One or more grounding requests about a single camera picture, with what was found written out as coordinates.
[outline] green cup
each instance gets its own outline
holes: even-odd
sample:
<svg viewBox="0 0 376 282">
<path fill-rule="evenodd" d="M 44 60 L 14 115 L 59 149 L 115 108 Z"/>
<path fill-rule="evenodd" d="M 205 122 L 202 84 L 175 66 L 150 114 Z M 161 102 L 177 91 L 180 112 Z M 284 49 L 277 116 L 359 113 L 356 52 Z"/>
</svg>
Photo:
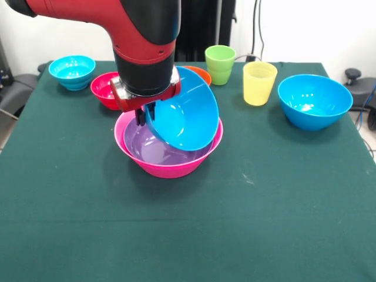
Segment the green cup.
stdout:
<svg viewBox="0 0 376 282">
<path fill-rule="evenodd" d="M 236 51 L 224 45 L 214 45 L 205 50 L 207 71 L 212 84 L 225 85 L 229 81 L 235 57 Z"/>
</svg>

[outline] yellow cup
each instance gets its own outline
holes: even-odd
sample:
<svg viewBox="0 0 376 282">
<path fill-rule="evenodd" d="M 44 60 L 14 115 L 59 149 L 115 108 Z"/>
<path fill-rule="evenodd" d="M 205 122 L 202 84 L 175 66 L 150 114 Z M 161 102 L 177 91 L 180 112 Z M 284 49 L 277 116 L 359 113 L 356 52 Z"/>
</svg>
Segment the yellow cup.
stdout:
<svg viewBox="0 0 376 282">
<path fill-rule="evenodd" d="M 246 103 L 262 106 L 268 102 L 278 70 L 267 62 L 250 62 L 243 68 L 243 95 Z"/>
</svg>

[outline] purple bowl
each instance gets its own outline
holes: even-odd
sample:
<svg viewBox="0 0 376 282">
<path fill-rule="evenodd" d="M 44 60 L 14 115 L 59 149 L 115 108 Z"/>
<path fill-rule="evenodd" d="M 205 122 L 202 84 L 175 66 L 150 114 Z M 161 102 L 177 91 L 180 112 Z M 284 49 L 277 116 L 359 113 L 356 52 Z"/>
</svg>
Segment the purple bowl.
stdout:
<svg viewBox="0 0 376 282">
<path fill-rule="evenodd" d="M 127 150 L 139 160 L 154 165 L 173 166 L 196 160 L 210 151 L 213 141 L 197 151 L 182 151 L 159 140 L 147 126 L 138 126 L 133 119 L 124 130 Z"/>
</svg>

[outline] blue bowl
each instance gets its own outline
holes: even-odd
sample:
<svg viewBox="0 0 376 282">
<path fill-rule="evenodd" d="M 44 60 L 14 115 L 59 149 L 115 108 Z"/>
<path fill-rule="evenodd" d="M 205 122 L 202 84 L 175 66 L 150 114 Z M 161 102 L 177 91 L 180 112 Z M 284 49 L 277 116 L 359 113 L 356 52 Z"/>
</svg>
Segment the blue bowl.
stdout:
<svg viewBox="0 0 376 282">
<path fill-rule="evenodd" d="M 307 131 L 332 125 L 353 105 L 346 87 L 318 75 L 295 75 L 283 80 L 278 96 L 289 121 Z"/>
<path fill-rule="evenodd" d="M 95 61 L 86 56 L 67 56 L 49 66 L 49 73 L 70 91 L 82 90 L 90 84 Z"/>
<path fill-rule="evenodd" d="M 155 120 L 146 110 L 146 123 L 155 136 L 172 147 L 201 150 L 212 142 L 218 129 L 217 101 L 197 73 L 179 66 L 177 70 L 182 82 L 181 93 L 156 102 Z"/>
</svg>

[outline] white wall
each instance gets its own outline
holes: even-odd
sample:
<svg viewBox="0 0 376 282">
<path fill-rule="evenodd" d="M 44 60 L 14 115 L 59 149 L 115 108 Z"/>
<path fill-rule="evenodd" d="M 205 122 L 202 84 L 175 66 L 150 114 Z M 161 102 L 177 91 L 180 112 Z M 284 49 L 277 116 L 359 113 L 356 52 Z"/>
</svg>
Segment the white wall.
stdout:
<svg viewBox="0 0 376 282">
<path fill-rule="evenodd" d="M 253 6 L 237 0 L 231 45 L 240 55 L 251 51 Z M 376 76 L 374 0 L 263 0 L 261 27 L 265 61 L 322 62 L 340 81 L 349 67 Z M 256 55 L 260 45 L 258 39 Z"/>
<path fill-rule="evenodd" d="M 239 54 L 251 49 L 253 0 L 237 0 L 238 24 L 231 45 Z M 376 1 L 263 0 L 264 60 L 322 62 L 341 80 L 354 66 L 376 76 Z M 96 25 L 14 12 L 0 0 L 0 37 L 15 74 L 63 55 L 80 53 L 113 60 L 107 33 Z"/>
<path fill-rule="evenodd" d="M 109 35 L 101 27 L 83 22 L 30 18 L 0 0 L 0 38 L 12 72 L 37 73 L 39 64 L 61 56 L 83 54 L 114 60 Z"/>
</svg>

